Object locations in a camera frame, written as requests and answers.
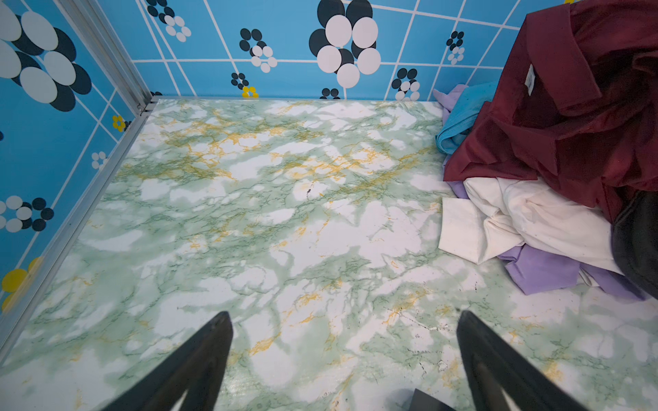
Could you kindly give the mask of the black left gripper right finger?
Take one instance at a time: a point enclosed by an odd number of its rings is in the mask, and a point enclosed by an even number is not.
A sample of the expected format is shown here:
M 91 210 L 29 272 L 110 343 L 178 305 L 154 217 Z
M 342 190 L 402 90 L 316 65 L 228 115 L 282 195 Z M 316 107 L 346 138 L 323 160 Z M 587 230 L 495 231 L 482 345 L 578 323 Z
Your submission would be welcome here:
M 584 410 L 474 313 L 462 311 L 459 349 L 477 410 Z

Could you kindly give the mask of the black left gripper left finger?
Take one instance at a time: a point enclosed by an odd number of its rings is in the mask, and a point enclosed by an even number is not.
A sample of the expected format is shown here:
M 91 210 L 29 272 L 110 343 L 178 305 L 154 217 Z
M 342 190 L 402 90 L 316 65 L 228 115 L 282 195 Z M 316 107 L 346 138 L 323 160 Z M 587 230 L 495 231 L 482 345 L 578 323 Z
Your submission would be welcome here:
M 233 327 L 220 312 L 106 410 L 213 410 L 231 349 Z

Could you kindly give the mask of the dark grey fleece garment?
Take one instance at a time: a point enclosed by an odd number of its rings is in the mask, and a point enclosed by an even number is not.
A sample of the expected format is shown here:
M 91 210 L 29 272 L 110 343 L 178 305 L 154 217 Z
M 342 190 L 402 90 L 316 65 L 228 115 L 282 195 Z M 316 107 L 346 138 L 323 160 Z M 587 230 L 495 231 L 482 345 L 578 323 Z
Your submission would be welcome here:
M 621 272 L 657 298 L 657 193 L 638 192 L 618 215 L 612 254 Z

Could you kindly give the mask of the maroon red shirt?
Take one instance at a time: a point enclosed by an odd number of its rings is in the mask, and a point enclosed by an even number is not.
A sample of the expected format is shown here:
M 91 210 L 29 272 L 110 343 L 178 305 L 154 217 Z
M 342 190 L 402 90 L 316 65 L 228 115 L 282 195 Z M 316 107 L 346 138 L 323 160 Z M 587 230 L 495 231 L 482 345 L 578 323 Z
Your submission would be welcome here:
M 526 16 L 447 181 L 541 179 L 614 221 L 657 188 L 657 4 L 582 1 Z

